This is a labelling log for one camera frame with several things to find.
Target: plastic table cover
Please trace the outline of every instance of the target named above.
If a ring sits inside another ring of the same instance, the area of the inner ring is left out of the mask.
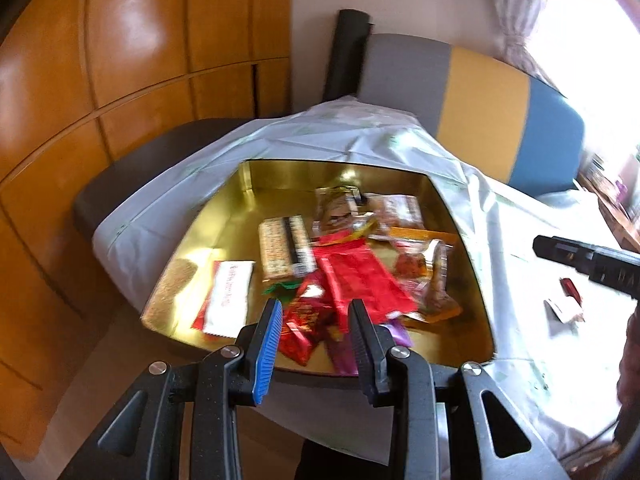
[[[279,120],[255,120],[191,155],[133,194],[98,227],[94,252],[139,311],[204,203],[242,160],[296,158],[375,164],[428,174],[471,256],[496,356],[486,366],[557,456],[615,420],[618,364],[634,302],[583,275],[535,257],[536,235],[618,248],[595,195],[534,199],[458,160],[411,115],[354,98]],[[543,304],[570,277],[585,323],[561,324]],[[259,411],[324,446],[386,463],[392,412],[358,391],[273,381]]]

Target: gold tray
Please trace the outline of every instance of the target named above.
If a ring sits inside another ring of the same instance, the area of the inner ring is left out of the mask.
[[[213,263],[255,261],[246,323],[256,322],[267,300],[262,294],[258,224],[267,218],[293,215],[302,215],[310,224],[316,210],[314,190],[340,184],[357,186],[361,192],[414,195],[427,229],[460,237],[442,198],[423,174],[342,162],[248,160],[207,202],[184,235],[145,307],[143,324],[210,351],[232,342],[191,328],[211,286]],[[373,249],[386,264],[393,261],[388,244],[378,243]],[[447,291],[458,300],[463,314],[434,324],[407,322],[412,349],[432,363],[453,367],[469,360],[489,361],[494,355],[494,340],[478,281],[461,240],[450,258]],[[309,374],[334,374],[322,344],[306,367],[280,353],[275,365]]]

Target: curtain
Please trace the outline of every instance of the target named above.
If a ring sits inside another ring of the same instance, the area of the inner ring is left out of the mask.
[[[495,0],[495,10],[504,33],[503,61],[555,88],[526,47],[527,38],[536,26],[545,1]]]

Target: red candy wrapper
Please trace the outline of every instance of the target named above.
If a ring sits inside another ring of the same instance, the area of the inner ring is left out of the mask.
[[[311,353],[321,341],[326,324],[334,318],[331,294],[320,270],[308,274],[284,319],[278,350],[300,365],[306,366]]]
[[[313,250],[318,267],[325,274],[343,333],[348,332],[347,312],[355,298],[364,302],[373,324],[416,310],[414,300],[362,238]]]

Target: snack package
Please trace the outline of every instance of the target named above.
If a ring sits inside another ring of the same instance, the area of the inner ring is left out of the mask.
[[[392,227],[424,229],[420,204],[415,196],[365,193],[365,197],[380,226],[377,235],[388,234]]]
[[[348,229],[343,229],[335,233],[321,235],[314,241],[315,246],[325,246],[333,244],[343,244],[358,238],[363,238],[374,230],[378,225],[373,213],[364,213],[354,216]]]
[[[442,240],[447,245],[455,247],[459,243],[457,234],[441,233],[439,231],[427,231],[424,229],[408,229],[405,227],[391,227],[386,238],[391,242],[428,242],[429,240]]]
[[[253,268],[254,262],[216,262],[211,290],[191,327],[211,335],[238,337],[246,324]]]
[[[258,234],[265,280],[300,278],[316,270],[302,216],[269,218]]]
[[[338,327],[348,332],[349,303],[361,299],[374,324],[412,312],[414,300],[385,269],[365,241],[360,238],[343,244],[314,247],[314,256],[331,292]]]
[[[314,237],[351,230],[353,219],[358,215],[356,193],[353,186],[319,187],[316,189],[316,218],[313,223]]]
[[[398,244],[395,274],[405,292],[418,304],[407,317],[434,323],[458,316],[462,308],[446,291],[447,252],[450,246],[442,240],[430,240],[420,246],[416,242]]]
[[[412,345],[409,332],[399,320],[394,319],[383,323],[382,326],[391,332],[397,345],[406,347]],[[327,330],[327,338],[325,339],[324,346],[334,365],[334,370],[338,375],[353,376],[358,374],[358,366],[353,355],[349,334],[343,334],[337,327],[331,326]]]
[[[282,320],[278,350],[306,366],[323,338],[324,327],[335,318],[331,294],[321,270],[309,274],[298,289]]]

